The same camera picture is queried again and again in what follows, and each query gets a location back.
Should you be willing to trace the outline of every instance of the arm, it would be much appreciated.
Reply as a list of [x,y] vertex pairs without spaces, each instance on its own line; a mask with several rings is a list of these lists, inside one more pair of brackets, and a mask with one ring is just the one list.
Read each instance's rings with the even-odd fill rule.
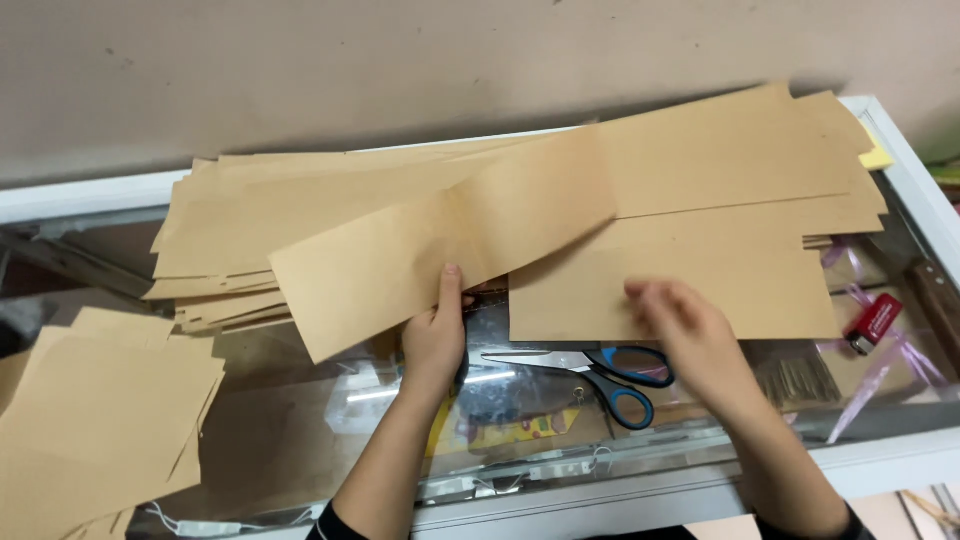
[[851,519],[846,504],[767,402],[724,314],[684,283],[627,280],[624,289],[684,388],[730,435],[757,515],[797,536],[840,535]]
[[448,264],[439,306],[403,332],[400,391],[333,498],[344,524],[370,540],[410,534],[427,437],[464,354],[461,290],[460,268]]

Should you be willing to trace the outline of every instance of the white wall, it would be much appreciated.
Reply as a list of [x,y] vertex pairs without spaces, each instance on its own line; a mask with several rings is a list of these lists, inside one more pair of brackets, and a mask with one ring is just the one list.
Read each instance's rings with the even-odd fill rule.
[[875,93],[942,157],[958,20],[954,0],[0,0],[0,183],[553,127],[780,78]]

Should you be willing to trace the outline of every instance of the scissors handle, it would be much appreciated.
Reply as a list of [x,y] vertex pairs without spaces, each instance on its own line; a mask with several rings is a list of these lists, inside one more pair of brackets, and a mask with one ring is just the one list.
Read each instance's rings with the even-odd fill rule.
[[[584,376],[584,378],[596,388],[597,392],[603,396],[603,400],[607,402],[607,409],[617,424],[634,431],[646,430],[650,427],[650,423],[654,421],[654,406],[642,392],[630,386],[624,386],[623,384],[607,379],[598,368],[593,366],[590,366],[590,369],[587,371],[580,372],[580,375]],[[621,396],[630,396],[640,402],[645,411],[643,420],[637,424],[627,420],[627,417],[620,412],[620,409],[617,408],[616,405],[617,398]]]
[[[663,364],[663,367],[666,368],[666,377],[658,379],[643,373],[618,369],[613,366],[613,355],[616,353],[639,353],[642,355],[652,356],[659,360],[660,363]],[[670,369],[670,362],[667,360],[666,355],[656,349],[649,349],[647,347],[633,345],[629,347],[608,347],[599,351],[586,351],[584,354],[587,355],[589,359],[593,360],[593,363],[599,365],[604,370],[613,373],[623,380],[632,382],[634,384],[639,384],[641,386],[647,386],[649,388],[666,388],[667,386],[673,384],[675,379],[673,370]]]

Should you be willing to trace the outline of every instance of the hand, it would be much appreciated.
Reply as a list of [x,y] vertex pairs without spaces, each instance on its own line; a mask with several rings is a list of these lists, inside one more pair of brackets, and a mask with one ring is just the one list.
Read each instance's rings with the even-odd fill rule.
[[657,335],[684,389],[714,415],[767,403],[723,312],[683,282],[627,280],[639,324]]
[[448,264],[440,275],[438,306],[407,323],[403,331],[406,368],[401,394],[425,397],[439,405],[453,382],[466,346],[461,306],[473,301],[469,297],[461,299],[462,278],[460,267]]

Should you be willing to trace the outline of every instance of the red lighter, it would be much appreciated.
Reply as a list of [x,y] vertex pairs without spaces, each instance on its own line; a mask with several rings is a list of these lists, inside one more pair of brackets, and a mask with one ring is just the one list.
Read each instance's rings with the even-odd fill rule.
[[844,339],[858,354],[868,355],[883,338],[901,309],[903,304],[896,298],[887,293],[881,294],[876,297],[873,305],[864,309],[853,322],[850,329],[844,333]]

